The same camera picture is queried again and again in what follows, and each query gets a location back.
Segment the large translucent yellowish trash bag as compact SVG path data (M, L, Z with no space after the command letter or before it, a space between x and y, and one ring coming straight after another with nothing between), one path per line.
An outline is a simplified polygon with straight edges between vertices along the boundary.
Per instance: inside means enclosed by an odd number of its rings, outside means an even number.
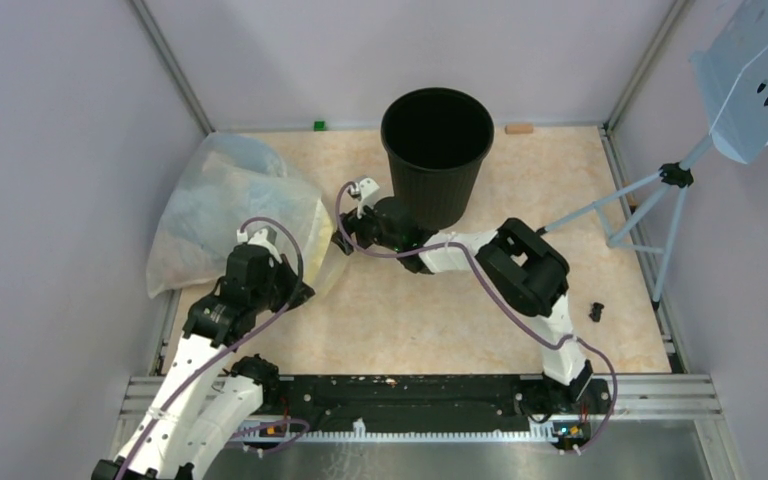
M259 139L209 135L186 165L159 220L146 282L154 298L168 290L206 284L225 272L244 221L271 218L302 249L304 281L327 295L347 258L331 241L333 210L308 175Z

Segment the black ribbed trash bin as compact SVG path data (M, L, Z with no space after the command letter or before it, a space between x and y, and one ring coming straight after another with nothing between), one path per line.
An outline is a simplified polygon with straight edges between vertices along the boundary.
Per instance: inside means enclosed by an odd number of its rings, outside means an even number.
M380 135L394 196L423 228L455 225L493 145L487 108L455 89L414 90L386 109Z

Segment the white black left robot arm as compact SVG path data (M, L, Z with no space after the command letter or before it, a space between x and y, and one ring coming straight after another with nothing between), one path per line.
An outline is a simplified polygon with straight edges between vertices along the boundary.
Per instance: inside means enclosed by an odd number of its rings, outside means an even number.
M191 305L173 364L131 438L94 467L94 479L201 479L255 412L279 404L277 367L258 355L231 367L225 386L204 403L229 357L314 290L304 282L302 250L280 223L237 231L226 271Z

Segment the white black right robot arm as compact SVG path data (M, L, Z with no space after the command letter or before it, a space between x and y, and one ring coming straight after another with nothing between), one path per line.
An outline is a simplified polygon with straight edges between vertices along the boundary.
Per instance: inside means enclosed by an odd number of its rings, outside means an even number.
M549 404L572 412L586 400L593 368L575 339L569 264L523 221L509 218L480 233L446 233L421 227L396 198L385 197L340 214L331 241L346 255L395 258L416 274L472 272L541 346Z

